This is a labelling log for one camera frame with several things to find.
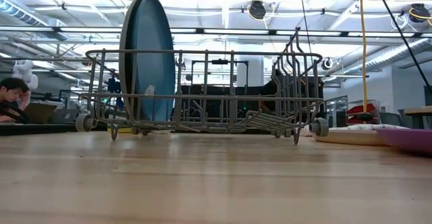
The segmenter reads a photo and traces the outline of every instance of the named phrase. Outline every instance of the white robot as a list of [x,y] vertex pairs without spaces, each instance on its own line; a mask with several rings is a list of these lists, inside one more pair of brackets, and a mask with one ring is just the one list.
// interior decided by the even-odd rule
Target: white robot
[[33,62],[26,60],[17,62],[12,69],[12,77],[25,81],[30,91],[38,88],[38,76],[32,74],[33,66]]

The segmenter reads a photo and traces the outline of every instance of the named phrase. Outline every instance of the yellow pole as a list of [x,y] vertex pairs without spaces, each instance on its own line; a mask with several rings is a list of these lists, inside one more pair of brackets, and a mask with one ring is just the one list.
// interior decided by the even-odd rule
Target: yellow pole
[[363,0],[360,0],[360,16],[362,20],[362,34],[363,34],[363,113],[366,113],[367,107],[367,86],[366,86],[366,34],[365,34],[365,15],[363,11]]

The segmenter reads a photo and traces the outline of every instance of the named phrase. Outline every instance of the pink tray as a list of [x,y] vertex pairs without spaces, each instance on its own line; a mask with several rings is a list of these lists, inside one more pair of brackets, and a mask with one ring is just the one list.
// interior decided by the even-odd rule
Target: pink tray
[[377,129],[377,132],[389,146],[432,155],[432,130]]

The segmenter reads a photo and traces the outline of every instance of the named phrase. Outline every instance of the wooden table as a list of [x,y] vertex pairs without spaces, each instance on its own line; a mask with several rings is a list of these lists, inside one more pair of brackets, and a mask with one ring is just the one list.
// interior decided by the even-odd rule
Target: wooden table
[[257,135],[0,138],[0,223],[430,223],[432,159]]
[[432,116],[432,106],[404,109],[404,113],[412,117],[412,127],[414,129],[424,129],[423,117]]

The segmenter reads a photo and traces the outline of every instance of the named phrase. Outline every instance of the ceiling duct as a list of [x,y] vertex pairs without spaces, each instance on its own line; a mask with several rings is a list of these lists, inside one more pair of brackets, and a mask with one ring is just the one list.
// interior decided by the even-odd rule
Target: ceiling duct
[[[28,12],[24,11],[23,9],[19,8],[18,6],[6,0],[0,0],[0,11],[21,20],[22,22],[30,26],[45,25],[42,22],[40,22],[39,19],[36,19],[35,17],[31,16]],[[47,38],[55,38],[60,41],[65,41],[67,39],[64,35],[58,32],[41,32],[41,34],[44,34]]]
[[[410,43],[410,48],[412,49],[412,52],[416,55],[418,53],[426,51],[427,49],[432,48],[432,40],[430,38],[416,40]],[[374,69],[381,69],[384,66],[391,65],[409,56],[410,52],[406,48],[406,45],[388,47],[372,55],[369,55],[366,59],[366,69],[369,71]],[[334,74],[353,74],[358,72],[361,67],[362,59],[346,67],[345,69],[340,69],[334,72]]]

